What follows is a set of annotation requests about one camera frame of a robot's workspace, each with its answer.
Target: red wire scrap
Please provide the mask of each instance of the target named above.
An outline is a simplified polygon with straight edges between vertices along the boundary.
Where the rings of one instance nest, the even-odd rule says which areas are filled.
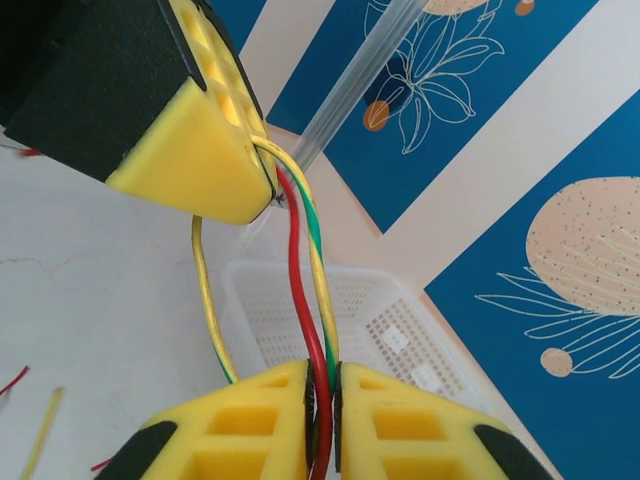
[[[9,390],[11,390],[13,387],[15,387],[16,383],[18,383],[20,380],[22,380],[22,377],[24,377],[27,372],[29,371],[29,366],[27,365],[26,367],[24,367],[22,369],[22,371],[18,374],[18,376],[16,378],[14,378],[13,380],[11,380],[11,382],[9,382],[9,384],[7,384],[6,387],[4,387],[2,390],[0,390],[0,397],[8,392]]]

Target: red wire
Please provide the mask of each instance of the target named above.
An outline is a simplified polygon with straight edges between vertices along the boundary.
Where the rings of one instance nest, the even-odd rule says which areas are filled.
[[[16,378],[11,380],[11,382],[9,382],[9,384],[6,387],[4,387],[2,390],[0,390],[0,396],[2,396],[2,394],[4,394],[4,393],[8,392],[9,390],[11,390],[16,385],[16,383],[18,383],[20,380],[22,380],[22,377],[24,377],[27,374],[28,371],[29,371],[29,366],[24,367]]]
[[[104,467],[109,465],[110,461],[111,461],[111,459],[105,460],[104,462],[101,462],[98,465],[94,465],[93,467],[91,467],[91,471],[92,472],[97,472],[98,470],[102,470]]]
[[[329,468],[329,457],[331,456],[331,441],[333,435],[333,414],[331,411],[331,392],[329,391],[329,375],[327,373],[327,361],[322,352],[322,344],[313,324],[313,317],[309,304],[304,294],[302,286],[302,275],[300,273],[300,254],[298,246],[300,243],[300,217],[298,214],[298,204],[293,187],[289,183],[284,172],[277,168],[278,180],[282,185],[284,194],[289,204],[289,218],[291,219],[291,229],[289,231],[289,283],[293,303],[300,320],[300,328],[304,341],[309,350],[313,377],[316,387],[318,402],[318,451],[313,464],[312,480],[324,480]]]

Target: yellow wire scrap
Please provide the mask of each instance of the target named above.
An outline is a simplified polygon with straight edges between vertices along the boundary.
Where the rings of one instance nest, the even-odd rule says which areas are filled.
[[[47,412],[45,413],[42,424],[40,425],[40,431],[38,432],[31,454],[29,455],[29,461],[20,475],[20,480],[30,480],[33,477],[36,467],[38,466],[40,456],[42,455],[44,444],[47,441],[49,432],[51,431],[53,420],[56,418],[56,414],[58,413],[58,408],[60,407],[63,394],[64,388],[62,387],[56,388],[53,391],[51,400],[49,400],[49,405],[47,406]]]

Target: plastic basket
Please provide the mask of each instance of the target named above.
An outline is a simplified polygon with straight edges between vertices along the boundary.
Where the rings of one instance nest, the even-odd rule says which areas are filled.
[[[321,335],[309,267],[303,282]],[[340,357],[411,385],[486,411],[452,359],[451,341],[392,275],[352,267],[327,268],[340,335]],[[308,358],[291,298],[285,262],[238,260],[222,274],[226,303],[220,329],[240,377]]]

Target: transparent tube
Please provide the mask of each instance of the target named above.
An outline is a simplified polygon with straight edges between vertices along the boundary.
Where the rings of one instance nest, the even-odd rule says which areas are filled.
[[[291,155],[307,170],[396,51],[429,0],[392,0],[322,102]]]

